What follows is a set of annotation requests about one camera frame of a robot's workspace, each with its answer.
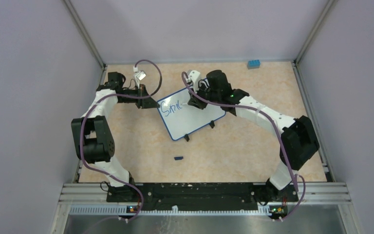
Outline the blue framed whiteboard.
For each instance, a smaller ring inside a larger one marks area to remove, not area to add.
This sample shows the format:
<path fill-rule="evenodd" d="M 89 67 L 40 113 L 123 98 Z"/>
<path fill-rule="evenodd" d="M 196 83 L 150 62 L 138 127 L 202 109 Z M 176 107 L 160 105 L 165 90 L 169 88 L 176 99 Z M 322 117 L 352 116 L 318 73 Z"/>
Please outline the blue framed whiteboard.
<path fill-rule="evenodd" d="M 226 115 L 226 111 L 210 104 L 203 110 L 181 105 L 189 101 L 189 94 L 188 89 L 183 88 L 157 101 L 160 104 L 158 113 L 173 141 L 189 141 L 190 134 L 206 126 L 214 127 L 215 121 Z"/>

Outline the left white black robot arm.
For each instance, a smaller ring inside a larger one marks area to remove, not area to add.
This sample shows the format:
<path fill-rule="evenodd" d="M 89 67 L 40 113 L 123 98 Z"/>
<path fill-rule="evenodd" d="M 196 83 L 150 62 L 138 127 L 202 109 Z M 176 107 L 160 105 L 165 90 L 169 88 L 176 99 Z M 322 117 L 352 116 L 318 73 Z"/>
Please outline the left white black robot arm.
<path fill-rule="evenodd" d="M 80 118 L 71 122 L 77 157 L 84 166 L 102 173 L 124 201 L 135 199 L 137 189 L 131 185 L 131 174 L 115 156 L 115 142 L 108 124 L 108 116 L 119 103 L 134 103 L 139 109 L 158 108 L 159 104 L 141 83 L 146 73 L 134 73 L 133 88 L 124 87 L 126 77 L 122 73 L 108 73 L 108 80 L 98 86 L 95 98 Z"/>

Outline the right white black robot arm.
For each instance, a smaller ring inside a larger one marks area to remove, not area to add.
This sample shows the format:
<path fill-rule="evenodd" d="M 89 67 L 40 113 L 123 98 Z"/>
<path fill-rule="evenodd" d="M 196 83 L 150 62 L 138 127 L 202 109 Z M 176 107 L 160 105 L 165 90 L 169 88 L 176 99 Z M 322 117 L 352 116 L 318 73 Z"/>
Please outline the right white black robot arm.
<path fill-rule="evenodd" d="M 217 106 L 277 137 L 280 163 L 266 182 L 266 195 L 272 201 L 284 197 L 285 187 L 297 183 L 299 170 L 320 149 L 311 119 L 285 115 L 257 101 L 248 92 L 233 89 L 222 70 L 209 72 L 205 79 L 196 70 L 182 72 L 181 77 L 190 94 L 188 105 L 200 110 L 208 105 Z"/>

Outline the blue toy brick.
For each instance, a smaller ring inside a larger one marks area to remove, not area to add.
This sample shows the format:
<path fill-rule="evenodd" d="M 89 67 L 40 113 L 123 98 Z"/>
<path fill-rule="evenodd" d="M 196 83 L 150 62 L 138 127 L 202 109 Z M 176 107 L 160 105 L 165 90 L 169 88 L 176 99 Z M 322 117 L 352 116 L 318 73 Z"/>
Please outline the blue toy brick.
<path fill-rule="evenodd" d="M 249 60 L 247 62 L 247 68 L 249 70 L 251 70 L 251 69 L 258 69 L 258 68 L 260 68 L 260 66 L 261 66 L 261 62 L 258 59 L 257 60 Z"/>

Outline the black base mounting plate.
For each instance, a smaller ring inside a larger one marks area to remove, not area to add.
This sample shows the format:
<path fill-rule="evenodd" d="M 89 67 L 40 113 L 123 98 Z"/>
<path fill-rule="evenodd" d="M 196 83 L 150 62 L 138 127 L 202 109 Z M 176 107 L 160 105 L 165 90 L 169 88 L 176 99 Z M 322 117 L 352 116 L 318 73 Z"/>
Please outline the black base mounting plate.
<path fill-rule="evenodd" d="M 250 211 L 262 205 L 298 201 L 292 185 L 282 190 L 266 183 L 143 183 L 108 187 L 107 202 L 135 203 L 142 211 Z"/>

